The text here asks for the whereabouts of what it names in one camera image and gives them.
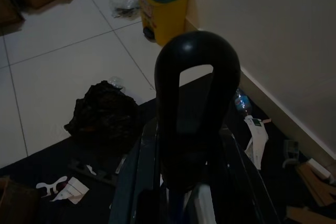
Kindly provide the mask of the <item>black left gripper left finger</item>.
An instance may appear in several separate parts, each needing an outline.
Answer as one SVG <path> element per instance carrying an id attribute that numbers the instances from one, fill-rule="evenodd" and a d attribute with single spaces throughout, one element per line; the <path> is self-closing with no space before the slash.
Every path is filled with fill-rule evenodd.
<path id="1" fill-rule="evenodd" d="M 148 121 L 118 176 L 108 224 L 159 224 L 157 120 Z"/>

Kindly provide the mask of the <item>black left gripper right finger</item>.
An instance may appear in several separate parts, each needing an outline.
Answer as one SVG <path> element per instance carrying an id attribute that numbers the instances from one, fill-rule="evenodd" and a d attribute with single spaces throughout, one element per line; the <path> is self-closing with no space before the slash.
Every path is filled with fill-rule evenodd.
<path id="1" fill-rule="evenodd" d="M 217 224 L 280 224 L 259 171 L 229 130 L 209 142 L 208 176 Z"/>

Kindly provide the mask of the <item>black loop broom handle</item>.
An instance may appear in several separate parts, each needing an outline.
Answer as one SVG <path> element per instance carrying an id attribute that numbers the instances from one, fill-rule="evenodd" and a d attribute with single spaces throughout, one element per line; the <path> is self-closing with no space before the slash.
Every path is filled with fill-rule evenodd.
<path id="1" fill-rule="evenodd" d="M 195 131 L 178 126 L 179 81 L 184 70 L 210 65 L 212 82 Z M 221 160 L 220 135 L 229 103 L 239 85 L 240 64 L 233 47 L 221 36 L 193 31 L 173 38 L 155 65 L 157 136 L 160 168 L 169 191 L 169 224 L 182 224 L 184 196 L 206 168 Z"/>

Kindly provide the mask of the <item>black floor mat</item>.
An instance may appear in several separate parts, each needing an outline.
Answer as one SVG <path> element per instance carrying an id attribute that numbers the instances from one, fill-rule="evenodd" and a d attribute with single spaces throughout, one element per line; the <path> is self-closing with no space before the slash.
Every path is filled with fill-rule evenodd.
<path id="1" fill-rule="evenodd" d="M 179 87 L 179 127 L 184 127 L 189 132 L 196 130 L 212 77 L 212 74 L 207 74 Z M 136 141 L 148 121 L 153 118 L 157 120 L 156 99 L 138 106 L 140 124 Z M 244 151 L 249 137 L 248 128 L 234 108 L 233 98 L 223 119 L 222 129 L 229 130 Z M 336 203 L 325 207 L 316 204 L 296 168 L 281 167 L 284 135 L 272 125 L 266 129 L 270 133 L 270 139 L 266 143 L 261 170 L 258 171 L 280 224 L 336 224 Z M 156 140 L 159 151 L 158 127 Z M 68 199 L 51 202 L 57 194 L 41 198 L 44 193 L 38 190 L 39 206 L 33 224 L 108 224 L 118 176 L 134 145 L 127 153 L 115 154 L 71 136 L 28 158 L 1 168 L 0 177 L 8 176 L 17 183 L 36 189 L 38 183 L 52 184 L 60 177 L 67 176 L 67 181 L 58 185 L 59 192 L 70 178 L 75 177 L 89 188 L 83 199 L 76 205 Z M 168 206 L 169 191 L 160 168 L 159 224 L 169 224 Z M 204 170 L 195 187 L 185 194 L 183 210 L 182 224 L 217 224 L 208 168 Z"/>

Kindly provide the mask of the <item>white paper packaging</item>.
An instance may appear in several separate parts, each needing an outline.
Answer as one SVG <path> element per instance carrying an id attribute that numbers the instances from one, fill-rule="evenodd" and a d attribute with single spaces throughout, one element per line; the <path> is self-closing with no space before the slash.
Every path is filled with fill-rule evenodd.
<path id="1" fill-rule="evenodd" d="M 244 121 L 251 133 L 250 141 L 245 149 L 245 154 L 249 157 L 254 166 L 258 170 L 261 170 L 262 156 L 268 141 L 265 125 L 262 120 L 255 119 L 251 115 L 246 116 Z"/>

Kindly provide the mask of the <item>grey plastic item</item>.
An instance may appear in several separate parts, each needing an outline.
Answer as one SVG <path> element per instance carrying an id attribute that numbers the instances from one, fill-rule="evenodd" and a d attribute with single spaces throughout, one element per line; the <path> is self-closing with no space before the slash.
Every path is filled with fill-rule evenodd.
<path id="1" fill-rule="evenodd" d="M 283 149 L 284 162 L 282 163 L 283 169 L 287 165 L 297 165 L 299 164 L 299 143 L 295 140 L 284 140 Z"/>

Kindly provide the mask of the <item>black crumpled garbage bag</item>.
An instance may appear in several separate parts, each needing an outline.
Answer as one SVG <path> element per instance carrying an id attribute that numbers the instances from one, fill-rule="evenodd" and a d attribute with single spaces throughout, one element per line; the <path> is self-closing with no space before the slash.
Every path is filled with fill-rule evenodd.
<path id="1" fill-rule="evenodd" d="M 76 100 L 64 129 L 74 138 L 115 154 L 127 153 L 139 134 L 139 106 L 107 81 L 92 85 Z"/>

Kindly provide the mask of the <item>small white carton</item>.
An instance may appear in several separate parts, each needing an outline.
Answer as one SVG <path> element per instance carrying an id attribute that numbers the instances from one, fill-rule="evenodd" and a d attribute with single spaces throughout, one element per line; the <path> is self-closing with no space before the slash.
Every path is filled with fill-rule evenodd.
<path id="1" fill-rule="evenodd" d="M 87 186 L 75 177 L 72 177 L 51 202 L 68 199 L 71 203 L 76 205 L 83 199 L 88 191 L 89 188 Z"/>

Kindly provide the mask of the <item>flat brown cardboard piece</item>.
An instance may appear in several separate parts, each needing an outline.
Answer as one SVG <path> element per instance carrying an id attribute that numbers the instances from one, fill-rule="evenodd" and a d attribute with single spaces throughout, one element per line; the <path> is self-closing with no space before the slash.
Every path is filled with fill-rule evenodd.
<path id="1" fill-rule="evenodd" d="M 307 164 L 298 165 L 296 171 L 319 207 L 336 203 L 336 187 L 319 179 Z"/>

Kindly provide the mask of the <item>small white box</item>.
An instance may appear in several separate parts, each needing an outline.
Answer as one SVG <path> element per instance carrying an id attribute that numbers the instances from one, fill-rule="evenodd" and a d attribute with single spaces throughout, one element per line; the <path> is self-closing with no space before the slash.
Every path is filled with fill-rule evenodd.
<path id="1" fill-rule="evenodd" d="M 306 164 L 310 167 L 310 169 L 321 179 L 321 180 L 329 180 L 331 177 L 331 173 L 325 169 L 322 165 L 320 165 L 313 158 L 309 159 Z"/>

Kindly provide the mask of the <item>plastic bottle with blue label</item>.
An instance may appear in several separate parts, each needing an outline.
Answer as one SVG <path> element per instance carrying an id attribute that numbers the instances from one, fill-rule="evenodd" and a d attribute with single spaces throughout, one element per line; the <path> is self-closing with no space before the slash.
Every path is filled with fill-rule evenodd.
<path id="1" fill-rule="evenodd" d="M 240 89 L 237 88 L 234 95 L 234 104 L 237 111 L 243 116 L 252 115 L 252 106 L 248 96 Z"/>

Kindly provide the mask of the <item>white cut-out card piece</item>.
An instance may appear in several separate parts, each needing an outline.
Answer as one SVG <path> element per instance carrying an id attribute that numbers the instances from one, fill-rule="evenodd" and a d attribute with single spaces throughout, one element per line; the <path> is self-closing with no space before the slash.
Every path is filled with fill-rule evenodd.
<path id="1" fill-rule="evenodd" d="M 54 194 L 58 194 L 58 185 L 61 183 L 66 182 L 68 179 L 67 176 L 60 177 L 57 179 L 54 183 L 52 184 L 47 184 L 47 183 L 38 183 L 36 184 L 35 188 L 38 189 L 40 192 L 44 193 L 41 198 L 48 197 Z"/>

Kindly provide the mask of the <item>clear empty plastic bottle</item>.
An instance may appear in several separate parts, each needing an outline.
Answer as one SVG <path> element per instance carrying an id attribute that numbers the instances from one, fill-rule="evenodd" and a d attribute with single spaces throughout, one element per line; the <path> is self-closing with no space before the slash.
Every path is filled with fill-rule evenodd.
<path id="1" fill-rule="evenodd" d="M 119 77 L 113 76 L 113 77 L 109 78 L 108 83 L 111 84 L 114 88 L 116 88 L 118 90 L 124 90 L 125 89 L 125 87 L 123 85 L 123 81 Z"/>

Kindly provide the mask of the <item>open brown cardboard box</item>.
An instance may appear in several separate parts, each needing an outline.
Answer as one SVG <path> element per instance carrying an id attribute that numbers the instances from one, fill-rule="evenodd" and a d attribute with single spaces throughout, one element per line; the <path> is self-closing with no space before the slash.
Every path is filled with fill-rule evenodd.
<path id="1" fill-rule="evenodd" d="M 38 206 L 38 190 L 0 177 L 0 224 L 33 224 Z"/>

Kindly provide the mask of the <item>yellow pedal bin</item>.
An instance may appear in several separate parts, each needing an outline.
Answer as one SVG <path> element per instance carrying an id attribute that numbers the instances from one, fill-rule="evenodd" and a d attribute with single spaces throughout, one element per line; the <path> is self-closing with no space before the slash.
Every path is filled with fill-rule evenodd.
<path id="1" fill-rule="evenodd" d="M 184 33 L 188 0 L 158 3 L 139 0 L 143 33 L 160 46 Z"/>

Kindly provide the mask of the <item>clear crumpled plastic bag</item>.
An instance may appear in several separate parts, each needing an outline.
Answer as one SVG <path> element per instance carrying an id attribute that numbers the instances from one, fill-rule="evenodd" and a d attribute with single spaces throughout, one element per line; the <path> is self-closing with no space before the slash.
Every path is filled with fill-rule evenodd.
<path id="1" fill-rule="evenodd" d="M 109 0 L 111 16 L 134 20 L 140 14 L 139 0 Z"/>

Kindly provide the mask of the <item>dark wooden cabinet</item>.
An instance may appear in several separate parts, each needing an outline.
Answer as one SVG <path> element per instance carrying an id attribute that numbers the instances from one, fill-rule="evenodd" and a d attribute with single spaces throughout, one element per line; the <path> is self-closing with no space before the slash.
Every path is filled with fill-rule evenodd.
<path id="1" fill-rule="evenodd" d="M 24 21 L 15 0 L 0 0 L 0 28 Z"/>

